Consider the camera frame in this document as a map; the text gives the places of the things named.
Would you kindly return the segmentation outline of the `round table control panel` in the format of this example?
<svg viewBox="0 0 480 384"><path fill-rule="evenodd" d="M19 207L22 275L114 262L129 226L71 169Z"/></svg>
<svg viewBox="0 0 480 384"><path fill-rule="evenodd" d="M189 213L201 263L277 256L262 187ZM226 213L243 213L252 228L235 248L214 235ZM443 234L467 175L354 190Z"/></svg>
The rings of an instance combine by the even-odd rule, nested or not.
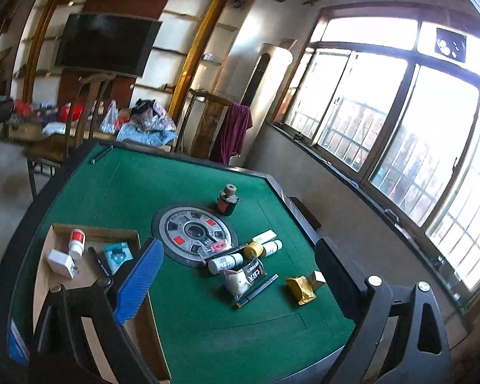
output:
<svg viewBox="0 0 480 384"><path fill-rule="evenodd" d="M228 221L208 207L185 202L158 210L151 219L151 235L163 243L167 257L193 268L211 259L197 253L202 245L227 240L232 246L229 251L239 246Z"/></svg>

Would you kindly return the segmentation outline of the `black pen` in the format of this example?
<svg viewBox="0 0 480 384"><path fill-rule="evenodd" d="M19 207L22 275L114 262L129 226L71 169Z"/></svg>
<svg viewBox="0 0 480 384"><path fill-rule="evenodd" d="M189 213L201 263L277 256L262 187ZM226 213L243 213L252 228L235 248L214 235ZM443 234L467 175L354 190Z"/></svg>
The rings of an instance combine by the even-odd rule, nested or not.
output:
<svg viewBox="0 0 480 384"><path fill-rule="evenodd" d="M278 279L278 277L279 277L278 274L272 275L269 279L267 279L261 285L259 285L255 290L250 291L246 296L242 296L240 300L236 303L236 307L242 308L248 302L251 302L254 298L256 298L261 293L263 293L264 290L267 290L269 286L272 285Z"/></svg>

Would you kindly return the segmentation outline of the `clear bag red item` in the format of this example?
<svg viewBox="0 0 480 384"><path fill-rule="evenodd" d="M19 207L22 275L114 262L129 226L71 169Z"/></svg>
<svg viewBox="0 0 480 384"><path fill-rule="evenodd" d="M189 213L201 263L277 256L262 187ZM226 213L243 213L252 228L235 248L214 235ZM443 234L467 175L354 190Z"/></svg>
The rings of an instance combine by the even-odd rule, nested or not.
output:
<svg viewBox="0 0 480 384"><path fill-rule="evenodd" d="M227 240L220 240L214 243L202 245L197 253L202 259L214 258L222 252L226 252L232 248L231 243Z"/></svg>

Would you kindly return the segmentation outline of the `dark jar cork lid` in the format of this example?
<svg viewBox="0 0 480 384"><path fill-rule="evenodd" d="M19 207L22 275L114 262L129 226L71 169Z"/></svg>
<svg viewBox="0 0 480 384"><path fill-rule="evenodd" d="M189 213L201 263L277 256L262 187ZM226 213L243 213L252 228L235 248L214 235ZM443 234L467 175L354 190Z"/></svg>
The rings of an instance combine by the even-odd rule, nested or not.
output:
<svg viewBox="0 0 480 384"><path fill-rule="evenodd" d="M230 216L237 203L239 197L236 195L236 187L233 184L226 184L223 190L219 193L217 199L217 210L224 216Z"/></svg>

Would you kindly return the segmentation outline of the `small grey box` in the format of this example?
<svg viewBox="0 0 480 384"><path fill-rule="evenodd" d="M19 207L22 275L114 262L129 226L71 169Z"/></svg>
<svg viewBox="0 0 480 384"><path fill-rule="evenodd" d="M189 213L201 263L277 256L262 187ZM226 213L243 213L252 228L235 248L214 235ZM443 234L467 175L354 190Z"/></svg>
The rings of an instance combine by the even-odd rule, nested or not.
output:
<svg viewBox="0 0 480 384"><path fill-rule="evenodd" d="M307 277L306 277L309 286L311 287L311 290L316 292L317 290L320 289L323 285L325 285L327 282L324 278L323 273L321 273L319 270L313 270Z"/></svg>

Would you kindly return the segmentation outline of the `long white grey box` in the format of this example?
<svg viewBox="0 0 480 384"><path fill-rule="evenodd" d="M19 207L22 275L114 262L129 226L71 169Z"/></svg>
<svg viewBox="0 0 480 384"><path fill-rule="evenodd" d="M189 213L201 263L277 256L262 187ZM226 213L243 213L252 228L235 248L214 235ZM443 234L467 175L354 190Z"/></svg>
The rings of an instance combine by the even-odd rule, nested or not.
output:
<svg viewBox="0 0 480 384"><path fill-rule="evenodd" d="M272 230L264 231L252 238L252 242L265 244L276 238L276 233Z"/></svg>

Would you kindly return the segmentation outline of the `gold foil packet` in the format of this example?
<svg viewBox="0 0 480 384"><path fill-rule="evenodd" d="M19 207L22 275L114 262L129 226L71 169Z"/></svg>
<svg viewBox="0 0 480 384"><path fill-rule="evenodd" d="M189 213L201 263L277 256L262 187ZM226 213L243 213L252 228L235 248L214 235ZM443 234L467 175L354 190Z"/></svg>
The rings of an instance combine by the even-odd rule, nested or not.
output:
<svg viewBox="0 0 480 384"><path fill-rule="evenodd" d="M286 285L300 306L316 299L316 294L305 276L287 277Z"/></svg>

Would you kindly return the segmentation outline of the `wooden chair near table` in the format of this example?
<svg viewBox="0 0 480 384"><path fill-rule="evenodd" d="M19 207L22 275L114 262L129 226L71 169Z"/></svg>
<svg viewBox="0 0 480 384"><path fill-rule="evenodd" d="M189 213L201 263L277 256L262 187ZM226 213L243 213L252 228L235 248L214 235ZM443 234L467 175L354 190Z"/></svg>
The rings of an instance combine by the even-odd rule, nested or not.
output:
<svg viewBox="0 0 480 384"><path fill-rule="evenodd" d="M85 78L80 77L79 92L85 85L89 85L90 88L85 106L83 106L82 113L74 128L74 133L72 133L73 113L78 99L75 99L69 106L65 132L63 134L54 133L27 148L25 158L27 160L29 186L33 199L36 199L38 196L35 175L43 174L46 166L49 168L50 176L52 177L63 165L64 161L83 144L86 129L88 129L87 139L89 140L93 137L100 102L103 100L107 87L115 78L116 75L114 73L98 73Z"/></svg>

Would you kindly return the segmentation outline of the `black snack packet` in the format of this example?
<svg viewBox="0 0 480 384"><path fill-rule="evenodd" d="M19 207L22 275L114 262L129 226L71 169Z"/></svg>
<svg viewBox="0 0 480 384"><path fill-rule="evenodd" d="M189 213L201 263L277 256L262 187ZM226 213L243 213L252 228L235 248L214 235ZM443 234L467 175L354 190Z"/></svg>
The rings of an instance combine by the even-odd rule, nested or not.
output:
<svg viewBox="0 0 480 384"><path fill-rule="evenodd" d="M238 302L255 284L266 276L263 262L253 258L239 270L226 269L223 271L223 283L226 290Z"/></svg>

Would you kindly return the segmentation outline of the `white bottle grey label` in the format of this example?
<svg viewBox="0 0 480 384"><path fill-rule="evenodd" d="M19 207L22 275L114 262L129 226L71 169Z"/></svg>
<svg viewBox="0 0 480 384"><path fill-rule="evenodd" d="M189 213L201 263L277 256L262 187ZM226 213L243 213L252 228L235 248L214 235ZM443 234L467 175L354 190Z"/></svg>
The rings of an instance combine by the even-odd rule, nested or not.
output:
<svg viewBox="0 0 480 384"><path fill-rule="evenodd" d="M213 258L212 260L208 261L207 267L212 275L218 275L220 271L234 269L243 263L244 257L240 253L233 253L218 258Z"/></svg>

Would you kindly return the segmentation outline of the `white power adapter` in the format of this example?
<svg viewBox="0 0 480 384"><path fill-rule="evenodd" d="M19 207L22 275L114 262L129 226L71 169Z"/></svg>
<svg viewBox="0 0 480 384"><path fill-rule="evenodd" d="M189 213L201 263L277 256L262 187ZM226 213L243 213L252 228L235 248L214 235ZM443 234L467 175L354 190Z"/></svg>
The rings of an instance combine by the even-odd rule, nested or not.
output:
<svg viewBox="0 0 480 384"><path fill-rule="evenodd" d="M73 262L73 259L66 253L50 250L46 258L51 270L60 276L68 279L74 279L79 274L79 270Z"/></svg>

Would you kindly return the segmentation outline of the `low wooden tv bench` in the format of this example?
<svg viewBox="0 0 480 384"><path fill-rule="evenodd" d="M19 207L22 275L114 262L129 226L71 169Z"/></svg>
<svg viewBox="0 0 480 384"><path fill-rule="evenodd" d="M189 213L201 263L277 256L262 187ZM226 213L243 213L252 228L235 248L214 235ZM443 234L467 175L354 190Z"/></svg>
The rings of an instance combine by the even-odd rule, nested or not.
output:
<svg viewBox="0 0 480 384"><path fill-rule="evenodd" d="M47 124L48 130L44 130L38 121L22 121L18 117L13 117L9 120L4 128L7 130L7 137L10 140L33 143L47 139L51 135L56 135L62 141L65 140L66 125L60 122L51 122ZM100 132L97 123L91 127L91 121L85 123L82 140L89 138L99 140L115 140L116 136L113 133Z"/></svg>

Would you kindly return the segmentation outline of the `white pill bottle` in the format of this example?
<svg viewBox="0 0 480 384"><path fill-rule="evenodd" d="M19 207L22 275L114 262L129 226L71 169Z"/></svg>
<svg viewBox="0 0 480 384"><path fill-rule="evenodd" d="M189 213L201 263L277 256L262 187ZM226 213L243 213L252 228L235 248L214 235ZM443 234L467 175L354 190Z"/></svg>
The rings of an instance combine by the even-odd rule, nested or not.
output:
<svg viewBox="0 0 480 384"><path fill-rule="evenodd" d="M263 252L261 254L261 257L265 258L275 254L281 248L283 248L283 243L280 240L275 239L273 241L269 241L267 243L262 244L262 247L263 247Z"/></svg>

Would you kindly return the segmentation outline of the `white bottle red label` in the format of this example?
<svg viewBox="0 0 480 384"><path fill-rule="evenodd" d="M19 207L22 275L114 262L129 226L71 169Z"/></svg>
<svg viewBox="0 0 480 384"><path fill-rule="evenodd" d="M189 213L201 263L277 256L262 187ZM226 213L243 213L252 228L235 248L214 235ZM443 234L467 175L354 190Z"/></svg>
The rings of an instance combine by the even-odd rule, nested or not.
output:
<svg viewBox="0 0 480 384"><path fill-rule="evenodd" d="M84 251L85 232L80 229L73 229L70 233L68 254L74 261L78 261L83 257Z"/></svg>

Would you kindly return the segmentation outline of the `blue tissue packet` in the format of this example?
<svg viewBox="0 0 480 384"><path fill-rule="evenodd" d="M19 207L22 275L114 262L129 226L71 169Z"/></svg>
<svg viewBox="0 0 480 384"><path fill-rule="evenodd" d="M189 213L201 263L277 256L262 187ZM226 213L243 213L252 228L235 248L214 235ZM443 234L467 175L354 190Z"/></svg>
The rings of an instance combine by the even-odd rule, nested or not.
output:
<svg viewBox="0 0 480 384"><path fill-rule="evenodd" d="M132 252L126 242L108 244L103 248L103 253L112 275L118 271L124 262L133 259Z"/></svg>

